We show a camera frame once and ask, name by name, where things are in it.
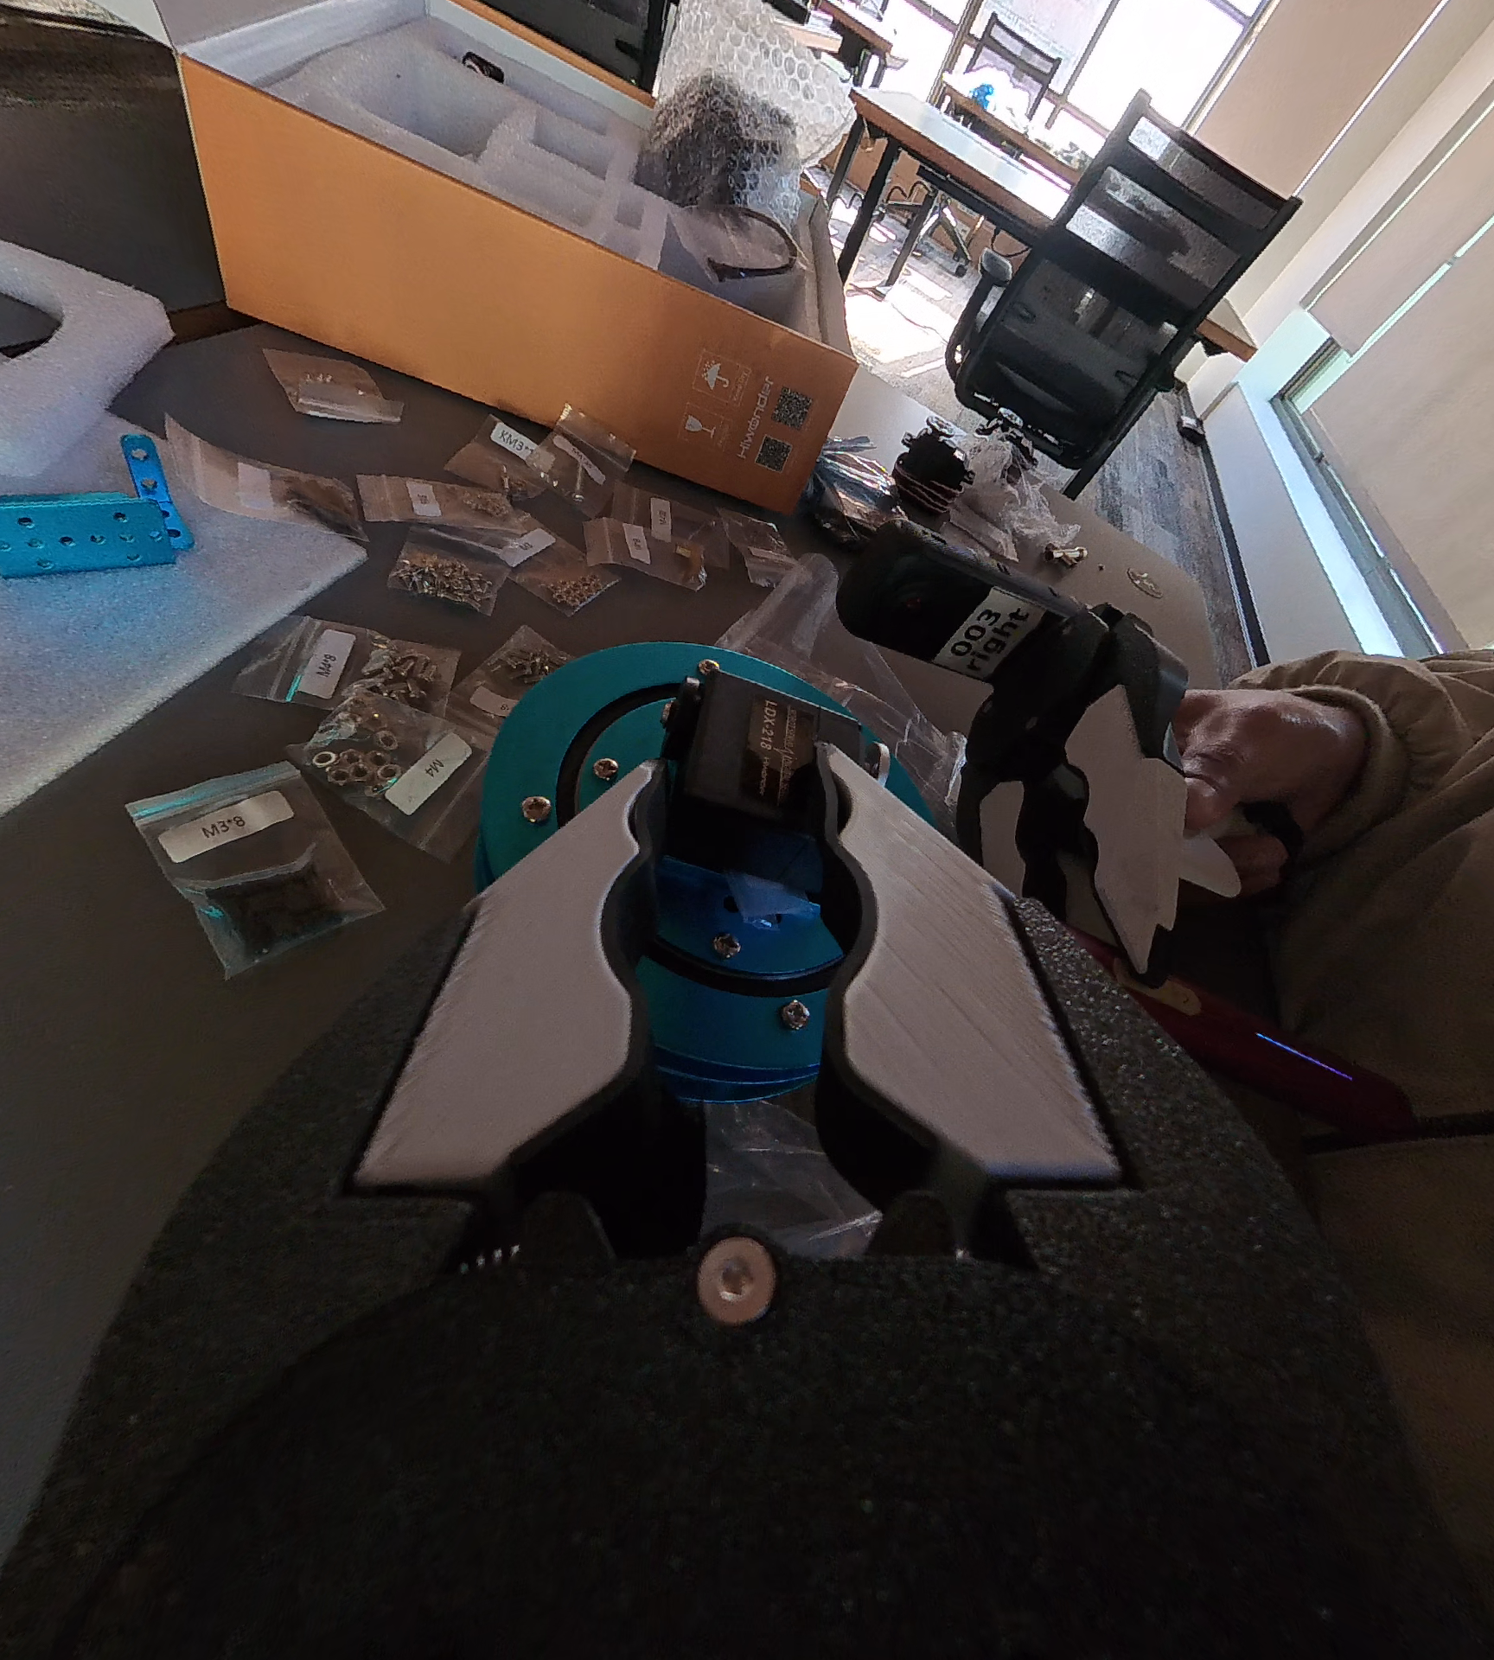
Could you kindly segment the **blue U-shaped metal bracket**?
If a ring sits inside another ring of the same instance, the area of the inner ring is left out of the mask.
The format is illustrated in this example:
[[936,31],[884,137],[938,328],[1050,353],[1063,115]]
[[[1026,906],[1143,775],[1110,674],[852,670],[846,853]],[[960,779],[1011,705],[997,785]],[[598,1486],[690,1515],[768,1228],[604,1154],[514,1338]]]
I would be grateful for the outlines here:
[[0,494],[0,576],[151,568],[196,547],[155,439],[128,431],[120,445],[134,492]]

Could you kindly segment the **white foam block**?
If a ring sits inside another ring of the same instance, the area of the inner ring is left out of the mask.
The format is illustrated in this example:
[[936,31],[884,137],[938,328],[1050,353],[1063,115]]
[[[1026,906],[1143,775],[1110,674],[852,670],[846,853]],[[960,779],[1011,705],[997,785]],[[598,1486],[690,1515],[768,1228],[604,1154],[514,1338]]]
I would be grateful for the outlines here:
[[0,293],[57,322],[38,349],[0,361],[0,476],[50,470],[175,338],[153,295],[0,240]]

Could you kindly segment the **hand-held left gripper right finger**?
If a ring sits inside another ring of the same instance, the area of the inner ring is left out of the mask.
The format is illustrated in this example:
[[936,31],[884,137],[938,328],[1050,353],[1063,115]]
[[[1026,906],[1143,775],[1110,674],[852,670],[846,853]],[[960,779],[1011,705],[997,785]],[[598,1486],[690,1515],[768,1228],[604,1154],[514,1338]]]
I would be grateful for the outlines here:
[[915,1142],[911,1187],[1116,1183],[1011,894],[860,761],[817,758],[860,904],[827,996],[831,1080]]

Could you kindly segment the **bubble wrap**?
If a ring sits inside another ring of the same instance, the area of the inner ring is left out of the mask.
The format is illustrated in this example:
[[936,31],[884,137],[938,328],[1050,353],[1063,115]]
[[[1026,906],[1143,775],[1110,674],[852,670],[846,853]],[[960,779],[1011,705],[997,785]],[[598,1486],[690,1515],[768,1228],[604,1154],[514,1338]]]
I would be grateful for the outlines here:
[[735,205],[794,230],[802,170],[846,135],[850,88],[768,4],[680,4],[636,183],[675,205]]

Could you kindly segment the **white roller blind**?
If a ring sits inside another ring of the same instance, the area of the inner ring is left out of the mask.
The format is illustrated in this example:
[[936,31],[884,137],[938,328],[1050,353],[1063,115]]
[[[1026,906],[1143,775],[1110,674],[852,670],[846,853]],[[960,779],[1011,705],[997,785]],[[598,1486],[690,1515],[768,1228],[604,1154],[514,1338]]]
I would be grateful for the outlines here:
[[1192,381],[1266,654],[1494,648],[1494,4],[1276,4],[1200,135],[1303,201]]

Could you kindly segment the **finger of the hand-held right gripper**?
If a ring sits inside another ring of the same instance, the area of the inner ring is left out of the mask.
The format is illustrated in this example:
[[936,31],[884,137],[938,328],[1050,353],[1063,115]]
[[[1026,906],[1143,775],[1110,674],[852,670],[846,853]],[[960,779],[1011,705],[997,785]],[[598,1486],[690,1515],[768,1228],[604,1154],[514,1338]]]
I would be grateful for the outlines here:
[[1165,980],[1180,885],[1235,898],[1243,879],[1216,838],[1188,834],[1188,779],[1175,761],[1145,754],[1126,687],[1114,685],[1089,707],[1065,756],[1087,789],[1096,900],[1132,968],[1143,980]]
[[1067,744],[1085,707],[981,707],[958,801],[966,853],[1024,898],[1100,941],[1116,939],[1095,890],[1100,853],[1087,826],[1089,781]]

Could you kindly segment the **black servo motor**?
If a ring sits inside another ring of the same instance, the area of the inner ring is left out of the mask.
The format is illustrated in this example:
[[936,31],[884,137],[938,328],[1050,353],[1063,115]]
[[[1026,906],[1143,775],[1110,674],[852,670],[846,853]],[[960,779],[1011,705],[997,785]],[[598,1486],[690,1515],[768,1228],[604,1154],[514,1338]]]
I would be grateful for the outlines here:
[[973,437],[929,422],[903,437],[903,451],[891,474],[903,502],[938,523],[956,515],[999,525],[1014,461],[1012,445],[1005,437]]

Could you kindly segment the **wooden background table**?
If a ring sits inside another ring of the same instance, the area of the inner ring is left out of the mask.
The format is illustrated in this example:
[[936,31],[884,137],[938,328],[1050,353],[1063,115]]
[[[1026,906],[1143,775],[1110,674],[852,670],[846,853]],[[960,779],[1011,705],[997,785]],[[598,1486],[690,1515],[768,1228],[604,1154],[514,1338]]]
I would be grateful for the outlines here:
[[827,164],[846,283],[954,301],[995,250],[1016,260],[1059,217],[1139,94],[1186,129],[1253,45],[1259,2],[823,4],[854,72],[854,121]]

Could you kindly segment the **red electric screwdriver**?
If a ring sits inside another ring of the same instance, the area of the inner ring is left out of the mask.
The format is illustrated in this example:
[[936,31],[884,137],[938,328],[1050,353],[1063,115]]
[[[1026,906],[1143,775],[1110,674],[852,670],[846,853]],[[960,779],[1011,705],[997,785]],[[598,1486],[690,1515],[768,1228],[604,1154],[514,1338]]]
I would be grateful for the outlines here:
[[1126,967],[1118,947],[1079,927],[1071,935],[1202,1066],[1331,1125],[1356,1142],[1417,1134],[1419,1121],[1409,1097],[1382,1074],[1311,1049],[1292,1033],[1278,1033],[1186,980],[1143,984]]

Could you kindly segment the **white foam sheet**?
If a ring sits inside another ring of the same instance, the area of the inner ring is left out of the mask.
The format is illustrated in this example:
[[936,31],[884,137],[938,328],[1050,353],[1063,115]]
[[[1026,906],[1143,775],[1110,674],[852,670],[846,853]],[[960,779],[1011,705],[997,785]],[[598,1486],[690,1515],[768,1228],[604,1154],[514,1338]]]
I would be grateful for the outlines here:
[[196,549],[173,566],[0,576],[0,814],[364,560],[315,519],[259,519],[188,486],[188,431],[159,451]]

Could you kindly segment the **pile of small screw bags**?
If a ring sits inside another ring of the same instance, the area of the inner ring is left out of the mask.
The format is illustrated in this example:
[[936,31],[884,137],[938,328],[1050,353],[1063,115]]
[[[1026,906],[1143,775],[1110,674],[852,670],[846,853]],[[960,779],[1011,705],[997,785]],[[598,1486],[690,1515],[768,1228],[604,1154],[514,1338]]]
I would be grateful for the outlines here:
[[290,611],[245,646],[227,701],[212,703],[237,736],[208,722],[198,742],[169,746],[182,769],[214,758],[245,767],[200,767],[130,806],[229,976],[382,910],[347,832],[358,851],[382,853],[386,877],[407,845],[409,873],[432,859],[462,867],[458,885],[470,886],[501,726],[573,658],[534,625],[493,638],[503,592],[561,619],[612,613],[620,633],[597,633],[595,648],[704,640],[698,594],[725,592],[731,570],[770,590],[798,562],[784,529],[636,488],[595,455],[585,414],[563,426],[534,457],[554,467],[555,492],[522,461],[530,441],[497,414],[450,461],[452,478],[364,472],[354,488],[229,455],[167,422],[210,506],[274,500],[292,525],[333,529],[354,551],[366,551],[370,521],[403,537],[380,605]]

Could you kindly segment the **large clear plastic bag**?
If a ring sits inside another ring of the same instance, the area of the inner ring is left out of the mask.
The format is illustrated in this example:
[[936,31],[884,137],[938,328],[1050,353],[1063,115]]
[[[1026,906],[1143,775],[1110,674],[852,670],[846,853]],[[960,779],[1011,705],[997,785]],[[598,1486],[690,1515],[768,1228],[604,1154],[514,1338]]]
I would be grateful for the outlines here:
[[[925,715],[884,650],[841,625],[837,595],[837,566],[823,554],[802,558],[723,635],[721,646],[794,672],[841,701],[891,750],[891,783],[915,783],[948,832],[966,738]],[[782,1256],[866,1256],[884,1215],[823,1150],[809,1090],[708,1101],[700,1113],[708,1158],[704,1232],[759,1234]]]

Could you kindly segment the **person's right hand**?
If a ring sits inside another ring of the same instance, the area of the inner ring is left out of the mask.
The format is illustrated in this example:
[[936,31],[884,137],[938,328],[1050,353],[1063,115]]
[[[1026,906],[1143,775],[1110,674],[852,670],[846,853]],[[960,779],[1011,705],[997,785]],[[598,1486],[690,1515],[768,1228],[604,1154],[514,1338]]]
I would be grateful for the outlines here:
[[1251,801],[1282,802],[1313,832],[1360,785],[1370,756],[1356,713],[1296,693],[1188,691],[1175,734],[1194,834]]

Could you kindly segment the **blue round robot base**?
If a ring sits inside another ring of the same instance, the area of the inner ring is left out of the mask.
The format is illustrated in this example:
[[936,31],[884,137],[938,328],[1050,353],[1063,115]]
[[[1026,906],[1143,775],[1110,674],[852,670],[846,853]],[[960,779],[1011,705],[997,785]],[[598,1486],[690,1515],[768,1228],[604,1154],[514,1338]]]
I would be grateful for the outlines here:
[[878,738],[809,679],[714,650],[721,713],[669,756],[669,705],[702,679],[702,648],[638,642],[579,656],[544,678],[507,719],[483,777],[477,879],[503,885],[573,818],[645,761],[671,765],[671,812],[655,863],[657,931],[636,974],[657,1064],[698,1101],[755,1101],[800,1088],[823,1056],[827,988],[843,961],[823,922],[823,857],[804,814],[759,810],[735,793],[692,793],[694,760],[737,761],[749,785],[794,783],[815,740]]

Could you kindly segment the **person's right forearm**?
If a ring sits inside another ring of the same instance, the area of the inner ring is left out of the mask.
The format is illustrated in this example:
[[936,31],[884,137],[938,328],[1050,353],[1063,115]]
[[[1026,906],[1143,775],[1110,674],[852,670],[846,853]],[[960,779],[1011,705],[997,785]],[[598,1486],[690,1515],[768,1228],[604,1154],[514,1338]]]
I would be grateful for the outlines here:
[[1298,861],[1313,867],[1378,824],[1444,799],[1464,822],[1494,810],[1494,654],[1321,652],[1241,676],[1235,689],[1288,691],[1360,717],[1366,763],[1346,799],[1309,832]]

